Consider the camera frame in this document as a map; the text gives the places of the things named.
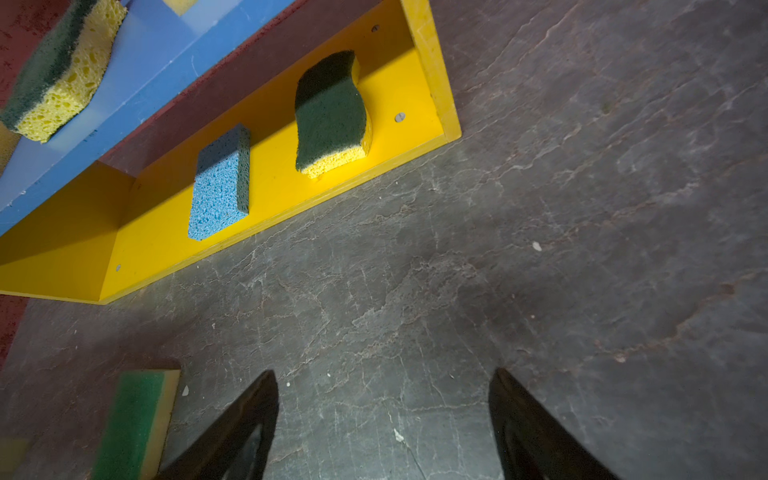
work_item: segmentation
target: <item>green scouring pad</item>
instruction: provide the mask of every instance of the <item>green scouring pad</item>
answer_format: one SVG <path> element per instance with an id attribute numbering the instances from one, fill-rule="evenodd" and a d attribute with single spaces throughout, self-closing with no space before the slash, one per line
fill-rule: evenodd
<path id="1" fill-rule="evenodd" d="M 0 114 L 10 130 L 46 142 L 91 101 L 127 9 L 118 0 L 72 0 L 16 78 Z"/>
<path id="2" fill-rule="evenodd" d="M 363 158 L 371 120 L 357 90 L 355 52 L 340 51 L 307 70 L 296 89 L 296 169 L 310 178 Z"/>
<path id="3" fill-rule="evenodd" d="M 149 480 L 160 467 L 179 370 L 120 375 L 91 480 Z"/>

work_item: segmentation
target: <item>yellow wooden board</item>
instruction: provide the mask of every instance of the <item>yellow wooden board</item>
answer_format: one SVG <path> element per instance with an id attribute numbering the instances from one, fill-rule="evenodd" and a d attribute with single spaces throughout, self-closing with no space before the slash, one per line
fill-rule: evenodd
<path id="1" fill-rule="evenodd" d="M 133 182 L 97 162 L 0 237 L 0 293 L 99 303 Z"/>
<path id="2" fill-rule="evenodd" d="M 327 55 L 347 49 L 355 51 L 360 63 L 358 89 L 371 117 L 371 149 L 364 159 L 309 179 L 295 167 L 296 85 L 307 68 Z M 396 122 L 395 117 L 401 112 L 406 119 Z M 250 214 L 206 240 L 191 240 L 187 229 L 197 154 L 238 123 L 251 132 Z M 71 236 L 79 241 L 68 243 L 66 251 L 34 247 L 21 260 L 8 264 L 0 260 L 0 290 L 109 303 L 460 135 L 429 3 L 383 0 L 147 167 L 132 185 L 128 181 L 126 186 L 122 177 L 112 178 L 111 169 L 104 170 L 109 167 L 103 165 L 92 167 L 73 180 L 61 191 L 66 190 L 68 197 L 51 198 L 26 219 L 30 221 L 24 227 L 18 228 L 22 222 L 0 237 L 0 256 L 3 249 L 15 250 L 32 232 L 42 235 L 54 217 L 71 219 L 82 208 L 96 211 L 84 215 L 80 223 L 100 227 L 72 227 Z M 94 202 L 98 195 L 123 197 L 103 207 L 83 205 Z M 44 207 L 49 203 L 52 205 L 46 210 Z M 70 231 L 68 227 L 71 226 L 61 225 Z M 75 233 L 83 229 L 87 234 Z M 108 263 L 104 258 L 106 250 Z M 64 260 L 64 256 L 69 256 L 69 260 Z M 90 270 L 81 272 L 76 267 L 78 262 Z M 56 265 L 57 271 L 70 270 L 44 281 L 38 273 L 46 263 Z M 12 273 L 13 280 L 5 282 L 4 271 Z M 64 285 L 67 282 L 62 277 L 66 275 L 81 278 Z"/>

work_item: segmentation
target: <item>slate floor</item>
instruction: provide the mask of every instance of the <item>slate floor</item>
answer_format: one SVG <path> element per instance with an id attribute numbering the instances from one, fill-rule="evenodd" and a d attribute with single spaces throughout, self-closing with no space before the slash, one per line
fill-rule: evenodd
<path id="1" fill-rule="evenodd" d="M 764 478 L 768 4 L 432 7 L 464 137 L 110 306 L 32 300 L 16 478 L 86 478 L 118 373 L 177 364 L 165 462 L 272 368 L 267 478 L 501 478 L 501 365 L 622 478 Z"/>

